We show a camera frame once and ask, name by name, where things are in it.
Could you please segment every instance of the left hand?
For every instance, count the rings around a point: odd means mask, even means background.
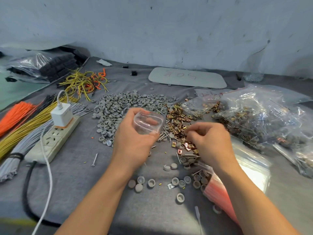
[[[148,158],[153,144],[159,138],[159,133],[138,134],[132,123],[135,115],[143,108],[130,108],[119,125],[114,139],[111,163],[119,165],[122,170],[132,174]]]

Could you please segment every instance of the white paper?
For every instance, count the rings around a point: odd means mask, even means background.
[[[100,64],[102,64],[102,65],[104,65],[104,66],[107,66],[107,67],[112,66],[111,63],[109,63],[109,62],[107,62],[107,61],[105,61],[105,60],[103,60],[103,59],[97,60],[96,62],[97,62],[97,63],[100,63]]]

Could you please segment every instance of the hand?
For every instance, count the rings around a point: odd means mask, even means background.
[[[201,158],[213,170],[226,171],[238,165],[230,135],[220,123],[198,122],[185,130],[186,140],[193,142]]]
[[[133,127],[134,116],[143,108],[130,108],[119,125],[114,139],[112,163],[132,174],[147,159],[151,147],[159,138],[156,134],[138,134]]]

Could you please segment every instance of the table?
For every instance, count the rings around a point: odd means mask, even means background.
[[[102,72],[103,66],[96,63],[96,60],[98,58],[91,57],[82,71]],[[154,67],[128,64],[129,69],[124,69],[122,68],[126,65],[124,63],[109,62],[113,66],[105,67],[105,71],[107,78],[111,79],[111,83],[106,85],[110,93],[136,89],[141,94],[175,95],[180,99],[186,98],[187,93],[194,94],[196,87],[167,86],[150,82],[148,75]],[[136,70],[138,75],[131,76],[131,70]],[[211,71],[224,77],[227,88],[236,89],[244,86],[244,81],[236,79],[235,72]],[[312,80],[298,81],[292,77],[266,75],[262,84],[286,87],[312,96],[310,87],[312,82]],[[56,87],[51,85],[33,93],[27,99],[39,103],[45,95],[57,92]],[[96,91],[93,99],[98,100],[103,94],[104,90]],[[81,102],[87,103],[84,96]],[[312,102],[306,105],[313,108]],[[93,108],[94,105],[89,102],[88,106]],[[101,177],[110,162],[112,148],[98,141],[100,135],[96,133],[97,120],[93,120],[91,116],[90,113],[81,118],[81,122],[51,163],[54,188],[45,216],[49,221],[62,223]],[[198,206],[203,234],[242,234],[241,229],[225,213],[215,214],[212,210],[213,204],[192,185],[188,185],[186,189],[168,189],[167,184],[173,177],[183,178],[192,172],[180,166],[178,170],[164,171],[163,165],[178,162],[174,155],[175,150],[171,148],[170,142],[155,143],[155,145],[157,147],[151,150],[152,156],[148,158],[147,166],[137,170],[133,179],[143,175],[146,182],[153,178],[157,185],[153,189],[144,186],[139,194],[126,187],[110,232],[198,235],[200,230],[194,209]],[[96,153],[98,153],[96,166],[91,167]],[[272,151],[267,158],[273,163],[267,196],[296,229],[303,234],[310,234],[313,224],[313,180],[299,175],[290,163],[275,151]],[[0,185],[0,217],[26,217],[21,203],[22,186],[28,171],[26,165],[26,162],[21,162],[18,175]],[[46,166],[37,165],[31,176],[28,193],[29,204],[37,215],[41,215],[44,209],[48,190],[49,178]],[[179,192],[183,192],[186,198],[182,205],[178,205],[175,201]]]

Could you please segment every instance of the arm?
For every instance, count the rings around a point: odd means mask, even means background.
[[[128,111],[115,134],[112,160],[106,172],[55,235],[108,233],[125,186],[133,172],[146,161],[159,136],[141,135],[132,127],[134,116],[140,110]]]
[[[196,123],[185,132],[226,187],[244,234],[299,234],[241,169],[222,124]]]

